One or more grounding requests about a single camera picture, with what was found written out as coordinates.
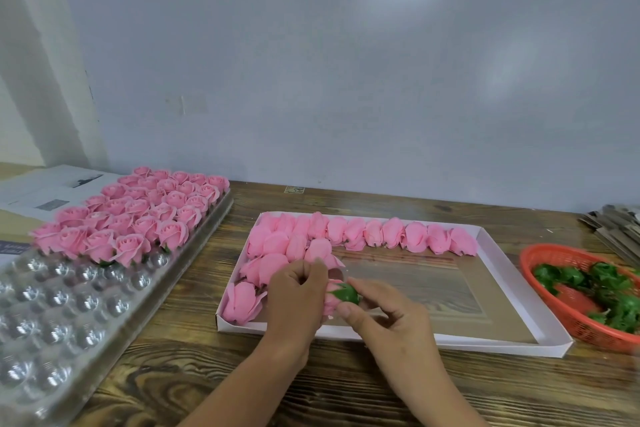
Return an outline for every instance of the wood grain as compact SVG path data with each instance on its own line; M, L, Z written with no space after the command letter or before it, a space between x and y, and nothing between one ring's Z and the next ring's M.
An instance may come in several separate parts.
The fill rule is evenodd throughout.
M264 211L468 223L487 229L517 264L532 243L585 248L621 263L578 215L524 208L234 182L236 202L163 306L94 393L74 427L170 427L257 344L218 334L214 313L249 230ZM496 427L640 425L640 360L576 344L564 359L442 351L471 404ZM360 343L317 341L272 427L419 425Z

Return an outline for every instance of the table surface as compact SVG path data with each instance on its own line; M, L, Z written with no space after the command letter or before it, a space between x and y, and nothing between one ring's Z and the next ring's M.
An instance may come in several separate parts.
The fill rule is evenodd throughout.
M253 223L264 211L314 212L484 227L514 264L534 243L587 249L622 263L577 215L526 208L233 182L231 213L102 382L74 427L173 426L256 346L219 334L215 311ZM563 359L441 351L469 402L500 427L640 425L639 362L578 343ZM316 341L273 426L419 425L362 343Z

